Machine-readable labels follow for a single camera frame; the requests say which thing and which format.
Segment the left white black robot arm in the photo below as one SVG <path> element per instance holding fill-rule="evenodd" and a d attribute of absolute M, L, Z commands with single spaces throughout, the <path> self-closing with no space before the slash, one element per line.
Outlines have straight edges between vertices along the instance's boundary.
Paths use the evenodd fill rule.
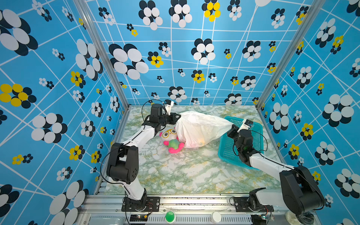
<path fill-rule="evenodd" d="M 137 178 L 139 172 L 139 151 L 155 137 L 166 125 L 175 125 L 181 117 L 171 112 L 174 102 L 166 100 L 153 104 L 140 129 L 128 140 L 114 143 L 109 153 L 106 167 L 107 183 L 119 184 L 125 189 L 124 203 L 127 206 L 143 209 L 146 207 L 147 192 Z"/>

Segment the small circuit board right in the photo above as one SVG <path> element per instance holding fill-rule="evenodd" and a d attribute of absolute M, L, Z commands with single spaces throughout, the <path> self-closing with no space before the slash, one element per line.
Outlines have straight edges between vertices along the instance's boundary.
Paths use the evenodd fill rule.
<path fill-rule="evenodd" d="M 265 215 L 251 215 L 253 225 L 269 225 L 274 221 L 274 217 L 266 217 Z"/>

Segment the small circuit board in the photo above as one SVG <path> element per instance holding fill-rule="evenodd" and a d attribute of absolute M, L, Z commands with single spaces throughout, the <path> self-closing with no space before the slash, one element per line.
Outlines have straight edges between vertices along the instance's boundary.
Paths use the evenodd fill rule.
<path fill-rule="evenodd" d="M 148 215 L 130 215 L 130 222 L 147 222 L 148 221 Z"/>
<path fill-rule="evenodd" d="M 274 221 L 274 217 L 266 217 L 265 215 L 251 215 L 253 225 L 269 225 Z"/>

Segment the pink panda plush toy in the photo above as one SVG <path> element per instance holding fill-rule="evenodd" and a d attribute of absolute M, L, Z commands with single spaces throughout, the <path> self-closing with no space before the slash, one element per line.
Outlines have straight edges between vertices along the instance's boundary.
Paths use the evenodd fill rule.
<path fill-rule="evenodd" d="M 179 153 L 184 148 L 185 143 L 179 141 L 175 128 L 160 132 L 159 136 L 162 143 L 168 148 L 170 154 Z"/>

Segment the green push button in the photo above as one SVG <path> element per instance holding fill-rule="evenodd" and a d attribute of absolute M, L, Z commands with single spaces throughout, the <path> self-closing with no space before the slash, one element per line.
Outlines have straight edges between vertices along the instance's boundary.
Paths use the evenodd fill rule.
<path fill-rule="evenodd" d="M 172 211 L 169 211 L 165 215 L 165 220 L 169 224 L 173 224 L 176 222 L 176 214 Z"/>

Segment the tape roll in cup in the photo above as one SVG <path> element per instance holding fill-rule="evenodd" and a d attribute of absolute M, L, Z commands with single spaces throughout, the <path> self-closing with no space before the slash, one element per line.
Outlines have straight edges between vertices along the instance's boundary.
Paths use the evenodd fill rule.
<path fill-rule="evenodd" d="M 285 218 L 290 225 L 313 225 L 315 221 L 314 215 L 311 212 L 295 215 L 293 212 L 287 211 Z"/>

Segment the teal plastic basket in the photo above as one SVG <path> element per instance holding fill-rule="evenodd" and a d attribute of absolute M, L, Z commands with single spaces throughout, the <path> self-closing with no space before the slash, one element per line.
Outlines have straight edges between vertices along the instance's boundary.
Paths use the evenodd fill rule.
<path fill-rule="evenodd" d="M 260 123 L 247 119 L 227 116 L 233 123 L 232 128 L 220 139 L 219 158 L 229 164 L 251 169 L 249 154 L 255 151 L 263 153 L 263 127 Z"/>

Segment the small circuit board left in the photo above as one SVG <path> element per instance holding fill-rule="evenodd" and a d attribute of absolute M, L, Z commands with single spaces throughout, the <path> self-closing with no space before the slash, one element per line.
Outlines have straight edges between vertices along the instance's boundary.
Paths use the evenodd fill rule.
<path fill-rule="evenodd" d="M 148 221 L 148 215 L 130 215 L 130 222 L 147 222 Z"/>

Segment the white round button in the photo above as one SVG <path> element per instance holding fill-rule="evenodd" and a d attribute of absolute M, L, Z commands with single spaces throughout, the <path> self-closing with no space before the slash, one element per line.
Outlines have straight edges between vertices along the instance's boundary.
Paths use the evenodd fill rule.
<path fill-rule="evenodd" d="M 211 214 L 210 220 L 211 220 L 211 222 L 214 223 L 214 224 L 215 224 L 215 223 L 220 223 L 221 220 L 222 220 L 222 216 L 221 216 L 221 214 L 220 214 L 219 212 L 215 211 L 215 212 L 213 212 L 213 213 Z"/>

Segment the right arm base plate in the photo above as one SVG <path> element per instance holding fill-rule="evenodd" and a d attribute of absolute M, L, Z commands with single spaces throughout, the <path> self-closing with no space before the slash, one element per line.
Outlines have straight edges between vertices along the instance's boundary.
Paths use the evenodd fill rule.
<path fill-rule="evenodd" d="M 229 203 L 233 206 L 236 212 L 246 213 L 270 213 L 274 212 L 274 208 L 271 205 L 260 205 L 255 209 L 250 208 L 250 201 L 248 197 L 231 197 Z"/>

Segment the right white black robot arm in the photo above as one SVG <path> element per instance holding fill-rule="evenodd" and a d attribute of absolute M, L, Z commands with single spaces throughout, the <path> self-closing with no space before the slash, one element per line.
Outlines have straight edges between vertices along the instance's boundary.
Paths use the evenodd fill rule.
<path fill-rule="evenodd" d="M 265 157 L 253 147 L 249 126 L 232 128 L 227 136 L 233 139 L 233 149 L 249 167 L 265 172 L 280 182 L 281 190 L 258 188 L 249 193 L 249 208 L 258 212 L 265 206 L 286 207 L 299 216 L 312 210 L 321 210 L 325 199 L 310 171 L 304 166 L 290 166 Z"/>

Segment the white translucent plastic bag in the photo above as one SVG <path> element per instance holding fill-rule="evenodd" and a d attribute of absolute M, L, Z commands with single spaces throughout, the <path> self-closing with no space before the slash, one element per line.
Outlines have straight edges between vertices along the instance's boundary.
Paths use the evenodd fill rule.
<path fill-rule="evenodd" d="M 175 130 L 187 149 L 195 149 L 219 139 L 232 128 L 233 123 L 213 115 L 195 111 L 180 113 Z"/>

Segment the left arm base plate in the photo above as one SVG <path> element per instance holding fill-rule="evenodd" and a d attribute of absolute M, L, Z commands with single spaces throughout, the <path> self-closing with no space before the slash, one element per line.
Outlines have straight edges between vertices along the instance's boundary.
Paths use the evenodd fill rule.
<path fill-rule="evenodd" d="M 142 200 L 123 199 L 122 212 L 159 212 L 160 197 L 146 197 Z"/>

